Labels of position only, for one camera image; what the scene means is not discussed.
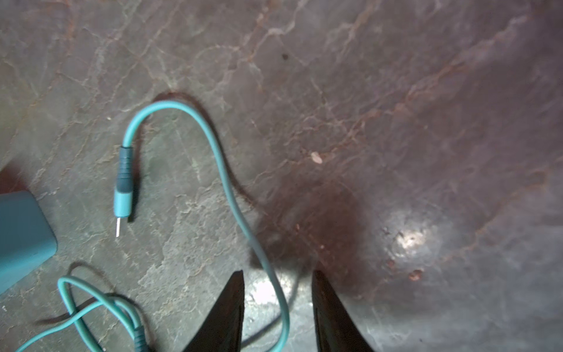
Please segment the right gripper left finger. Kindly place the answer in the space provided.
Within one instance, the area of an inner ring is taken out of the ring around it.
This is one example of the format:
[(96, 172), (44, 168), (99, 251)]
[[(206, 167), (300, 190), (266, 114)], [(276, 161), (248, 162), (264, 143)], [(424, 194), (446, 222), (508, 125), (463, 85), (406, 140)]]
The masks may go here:
[(244, 299), (243, 271), (235, 271), (184, 351), (241, 351)]

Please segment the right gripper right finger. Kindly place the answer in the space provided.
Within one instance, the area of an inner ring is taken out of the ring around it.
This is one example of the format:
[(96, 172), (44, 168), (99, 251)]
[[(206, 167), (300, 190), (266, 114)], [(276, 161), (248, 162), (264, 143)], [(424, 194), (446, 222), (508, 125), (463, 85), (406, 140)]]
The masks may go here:
[(374, 352), (320, 270), (312, 274), (312, 303), (319, 351)]

